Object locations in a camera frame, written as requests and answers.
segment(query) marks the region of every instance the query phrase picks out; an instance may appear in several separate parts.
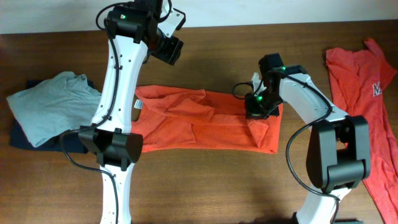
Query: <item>gray cloth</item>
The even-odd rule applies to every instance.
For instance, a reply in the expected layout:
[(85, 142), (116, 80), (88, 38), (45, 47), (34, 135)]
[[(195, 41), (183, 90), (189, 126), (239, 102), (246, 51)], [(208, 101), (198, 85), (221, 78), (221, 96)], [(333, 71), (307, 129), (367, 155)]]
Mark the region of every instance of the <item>gray cloth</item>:
[(68, 129), (89, 126), (100, 99), (101, 93), (87, 85), (87, 77), (73, 72), (62, 72), (7, 97), (11, 111), (34, 147)]

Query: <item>brown table surface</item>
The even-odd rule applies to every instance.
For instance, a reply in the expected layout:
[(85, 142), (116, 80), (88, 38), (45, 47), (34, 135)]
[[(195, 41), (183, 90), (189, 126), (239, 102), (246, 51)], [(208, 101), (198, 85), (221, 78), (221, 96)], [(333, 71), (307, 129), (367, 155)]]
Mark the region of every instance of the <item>brown table surface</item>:
[[(175, 66), (151, 58), (139, 85), (179, 86), (229, 93), (259, 72), (264, 54), (278, 52), (286, 65), (303, 65), (330, 97), (325, 50), (361, 50), (375, 38), (388, 61), (398, 67), (398, 21), (284, 24), (182, 29), (185, 45)], [(48, 79), (62, 71), (85, 73), (102, 84), (108, 62), (104, 32), (0, 35), (0, 223), (99, 223), (102, 180), (72, 166), (60, 152), (24, 151), (8, 146), (12, 114), (5, 97), (28, 79)], [(384, 95), (398, 136), (398, 79)], [(134, 223), (263, 223), (290, 218), (307, 195), (291, 176), (285, 145), (303, 125), (285, 105), (279, 153), (172, 149), (145, 153), (134, 168), (130, 210)], [(309, 132), (292, 146), (292, 162), (309, 183), (305, 157)], [(91, 154), (72, 154), (95, 166)], [(338, 218), (382, 223), (363, 184), (341, 203)]]

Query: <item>white wall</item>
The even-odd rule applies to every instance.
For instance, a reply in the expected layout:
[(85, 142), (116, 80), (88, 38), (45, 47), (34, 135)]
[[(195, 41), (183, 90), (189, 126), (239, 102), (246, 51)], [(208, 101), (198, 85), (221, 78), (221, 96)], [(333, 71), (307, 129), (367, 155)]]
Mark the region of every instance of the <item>white wall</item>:
[[(96, 30), (115, 0), (0, 0), (0, 34)], [(398, 19), (398, 0), (173, 0), (185, 27)]]

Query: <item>red cloth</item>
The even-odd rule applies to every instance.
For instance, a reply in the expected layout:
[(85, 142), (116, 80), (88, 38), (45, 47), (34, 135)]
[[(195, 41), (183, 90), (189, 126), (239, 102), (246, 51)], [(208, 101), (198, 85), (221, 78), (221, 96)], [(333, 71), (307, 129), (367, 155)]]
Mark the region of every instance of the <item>red cloth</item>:
[(382, 91), (397, 73), (378, 44), (365, 40), (369, 50), (326, 53), (331, 93), (336, 106), (369, 123), (371, 174), (364, 184), (384, 221), (398, 223), (398, 148), (388, 122)]
[(230, 94), (165, 86), (141, 86), (140, 118), (132, 133), (144, 137), (143, 152), (159, 149), (278, 150), (282, 116), (247, 120), (244, 101)]

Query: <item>clothing tag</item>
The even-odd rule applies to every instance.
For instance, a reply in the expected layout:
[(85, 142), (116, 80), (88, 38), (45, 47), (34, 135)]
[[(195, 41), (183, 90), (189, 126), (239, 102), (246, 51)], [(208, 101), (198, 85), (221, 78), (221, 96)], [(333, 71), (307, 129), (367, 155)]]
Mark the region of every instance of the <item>clothing tag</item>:
[(137, 99), (136, 100), (136, 103), (134, 104), (134, 108), (135, 109), (142, 109), (142, 106), (143, 106), (143, 103), (142, 103), (142, 101), (141, 100), (139, 100), (139, 99)]

